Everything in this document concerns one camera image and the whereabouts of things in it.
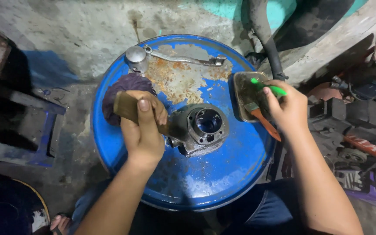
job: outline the wooden brush handle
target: wooden brush handle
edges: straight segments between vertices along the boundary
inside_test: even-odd
[[[272,126],[272,124],[266,120],[266,118],[262,115],[262,112],[261,112],[261,109],[260,108],[257,108],[257,109],[254,109],[252,110],[252,112],[250,112],[250,114],[252,114],[253,116],[257,117],[259,119],[259,121],[262,123],[262,125],[265,127],[265,129],[269,132],[269,134],[274,137],[274,139],[276,139],[277,141],[281,141],[281,136],[279,136],[279,133],[278,131],[275,129],[274,126]]]

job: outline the green toothbrush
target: green toothbrush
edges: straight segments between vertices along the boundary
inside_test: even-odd
[[[279,88],[279,87],[276,87],[276,86],[267,86],[267,85],[263,84],[262,82],[259,82],[258,79],[256,79],[256,78],[250,79],[250,82],[253,83],[253,84],[255,84],[256,88],[258,90],[262,90],[264,87],[269,87],[271,89],[272,93],[275,96],[284,96],[284,95],[287,95],[287,93],[285,92],[285,90],[283,90],[282,88]]]

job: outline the metal lever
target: metal lever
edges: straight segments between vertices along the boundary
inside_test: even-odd
[[[154,57],[158,57],[167,61],[171,62],[187,62],[191,64],[199,64],[199,65],[204,65],[204,66],[214,66],[214,67],[219,67],[222,66],[224,61],[227,60],[226,56],[223,55],[218,55],[217,57],[213,57],[209,60],[199,60],[199,59],[193,59],[190,57],[186,56],[169,56],[160,53],[157,50],[153,50],[150,46],[144,45],[143,46],[144,50],[146,51],[147,55],[151,55]]]

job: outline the blue cloth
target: blue cloth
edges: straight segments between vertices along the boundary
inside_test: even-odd
[[[74,234],[79,223],[110,182],[111,179],[108,179],[97,184],[76,202],[69,234]],[[257,184],[229,206],[227,220],[231,224],[222,235],[304,234],[293,179]]]

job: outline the orange object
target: orange object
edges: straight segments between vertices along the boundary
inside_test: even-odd
[[[358,138],[354,135],[345,136],[343,140],[350,143],[352,146],[356,147],[362,152],[366,152],[369,155],[376,157],[376,145],[370,143],[369,141]]]
[[[262,115],[261,109],[257,108],[250,112],[253,116],[255,116],[259,121],[262,123],[262,125],[265,127],[265,129],[269,132],[269,134],[274,137],[277,141],[281,141],[281,136],[279,136],[278,131],[275,129],[272,124],[266,120],[266,118]]]

